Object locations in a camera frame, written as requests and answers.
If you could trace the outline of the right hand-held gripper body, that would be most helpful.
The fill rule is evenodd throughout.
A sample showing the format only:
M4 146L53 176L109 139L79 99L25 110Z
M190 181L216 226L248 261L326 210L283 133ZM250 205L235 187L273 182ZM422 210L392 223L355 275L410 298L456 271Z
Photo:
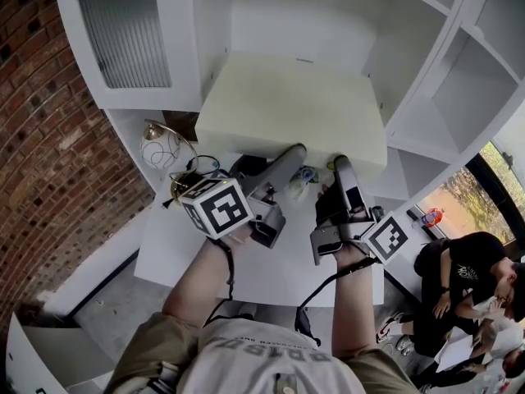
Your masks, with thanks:
M409 241L392 214L384 214L380 206L365 204L357 186L342 190L333 183L318 196L315 211L316 227L310 241L316 265L344 245L370 250L386 264Z

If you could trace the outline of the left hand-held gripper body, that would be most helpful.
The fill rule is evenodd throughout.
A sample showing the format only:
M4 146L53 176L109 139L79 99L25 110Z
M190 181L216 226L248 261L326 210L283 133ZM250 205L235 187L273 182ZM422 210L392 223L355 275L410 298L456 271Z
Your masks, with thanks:
M273 248L286 220L272 197L245 195L235 178L203 178L180 195L180 204L195 227L217 240L248 225L251 238Z

